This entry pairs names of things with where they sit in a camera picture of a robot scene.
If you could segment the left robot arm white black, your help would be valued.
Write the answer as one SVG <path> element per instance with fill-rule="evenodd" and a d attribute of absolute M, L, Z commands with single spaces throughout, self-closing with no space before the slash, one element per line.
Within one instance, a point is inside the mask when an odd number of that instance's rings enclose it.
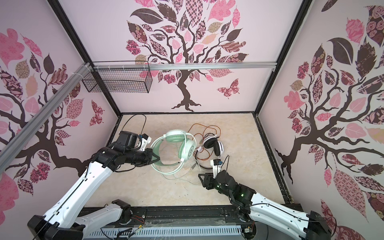
<path fill-rule="evenodd" d="M 151 141 L 146 134 L 121 131 L 117 141 L 93 154 L 84 173 L 58 203 L 44 215 L 29 220 L 28 228 L 34 239 L 82 240 L 110 223 L 128 224 L 132 218 L 131 206 L 121 200 L 82 217 L 79 214 L 99 186 L 112 173 L 117 173 L 120 166 L 144 167 L 160 159 L 147 147 Z"/>

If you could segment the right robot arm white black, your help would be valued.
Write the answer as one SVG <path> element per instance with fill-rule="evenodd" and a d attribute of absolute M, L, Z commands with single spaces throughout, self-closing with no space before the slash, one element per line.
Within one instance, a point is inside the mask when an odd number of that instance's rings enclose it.
<path fill-rule="evenodd" d="M 198 174 L 202 186 L 207 190 L 217 190 L 229 198 L 238 209 L 239 217 L 244 221 L 263 223 L 294 240 L 330 240 L 332 232 L 326 220 L 314 211 L 309 214 L 293 210 L 264 197 L 255 190 L 239 184 L 228 174 L 221 171 Z"/>

